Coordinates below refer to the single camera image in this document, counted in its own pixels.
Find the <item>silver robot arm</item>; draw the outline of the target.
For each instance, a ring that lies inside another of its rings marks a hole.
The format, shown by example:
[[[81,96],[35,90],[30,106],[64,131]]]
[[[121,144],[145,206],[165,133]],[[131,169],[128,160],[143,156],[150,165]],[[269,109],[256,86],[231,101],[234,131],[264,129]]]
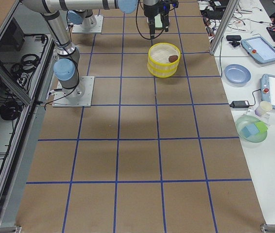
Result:
[[[63,22],[60,11],[67,13],[75,25],[92,28],[97,25],[93,10],[119,9],[125,14],[138,11],[138,0],[24,0],[22,3],[44,18],[56,45],[59,60],[53,66],[54,74],[68,98],[79,98],[85,93],[78,70],[80,53],[73,44],[68,24]]]
[[[92,10],[69,10],[68,20],[86,30],[92,29],[97,25],[97,20]]]

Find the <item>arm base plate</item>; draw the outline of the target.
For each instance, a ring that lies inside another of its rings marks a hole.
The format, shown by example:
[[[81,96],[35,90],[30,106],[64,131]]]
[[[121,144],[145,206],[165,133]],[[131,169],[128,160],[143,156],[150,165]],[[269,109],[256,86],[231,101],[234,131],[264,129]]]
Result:
[[[52,102],[53,107],[90,107],[93,96],[95,77],[94,76],[80,76],[80,82],[74,92],[66,89],[55,93],[55,101]]]
[[[100,34],[103,28],[103,15],[85,17],[81,24],[74,24],[73,34]]]

